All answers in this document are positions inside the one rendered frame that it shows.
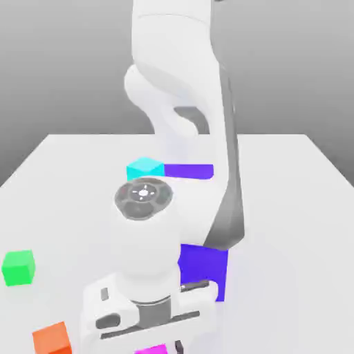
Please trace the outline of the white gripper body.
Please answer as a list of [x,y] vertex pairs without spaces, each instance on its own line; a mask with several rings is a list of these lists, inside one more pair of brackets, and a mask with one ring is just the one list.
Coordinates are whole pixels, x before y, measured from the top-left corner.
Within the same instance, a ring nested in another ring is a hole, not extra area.
[[182,288],[153,303],[102,288],[82,313],[80,354],[133,354],[180,340],[183,347],[216,327],[216,288]]

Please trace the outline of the small magenta cube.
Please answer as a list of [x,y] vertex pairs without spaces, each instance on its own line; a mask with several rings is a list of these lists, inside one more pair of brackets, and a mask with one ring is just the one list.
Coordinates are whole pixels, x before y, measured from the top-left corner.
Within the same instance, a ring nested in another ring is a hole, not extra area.
[[137,350],[134,352],[134,354],[168,354],[168,351],[164,344],[160,344],[150,348]]

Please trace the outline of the small orange cube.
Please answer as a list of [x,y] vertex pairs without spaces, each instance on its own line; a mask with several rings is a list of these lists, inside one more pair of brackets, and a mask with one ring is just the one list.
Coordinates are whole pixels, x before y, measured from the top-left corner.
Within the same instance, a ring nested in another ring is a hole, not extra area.
[[73,354],[64,322],[59,322],[32,333],[35,354]]

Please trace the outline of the small green cube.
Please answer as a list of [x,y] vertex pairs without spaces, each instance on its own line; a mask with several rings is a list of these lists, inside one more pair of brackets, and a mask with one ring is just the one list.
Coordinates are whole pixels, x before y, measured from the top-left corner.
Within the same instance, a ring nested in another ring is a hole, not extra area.
[[31,284],[35,270],[35,258],[32,250],[7,252],[1,266],[7,286]]

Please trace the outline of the small cyan cube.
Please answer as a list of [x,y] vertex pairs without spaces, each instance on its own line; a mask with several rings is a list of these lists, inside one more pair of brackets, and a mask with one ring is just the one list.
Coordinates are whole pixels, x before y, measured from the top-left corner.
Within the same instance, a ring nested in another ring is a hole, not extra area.
[[127,180],[134,180],[143,176],[164,176],[165,165],[163,162],[152,158],[139,158],[126,167]]

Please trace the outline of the large blue box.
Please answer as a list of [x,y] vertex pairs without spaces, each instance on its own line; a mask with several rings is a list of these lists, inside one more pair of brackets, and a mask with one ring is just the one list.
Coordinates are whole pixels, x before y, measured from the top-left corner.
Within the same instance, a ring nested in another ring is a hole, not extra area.
[[[164,164],[165,176],[207,180],[214,175],[210,164]],[[225,301],[228,251],[206,248],[201,245],[182,244],[178,264],[182,284],[201,280],[218,285],[217,302]]]

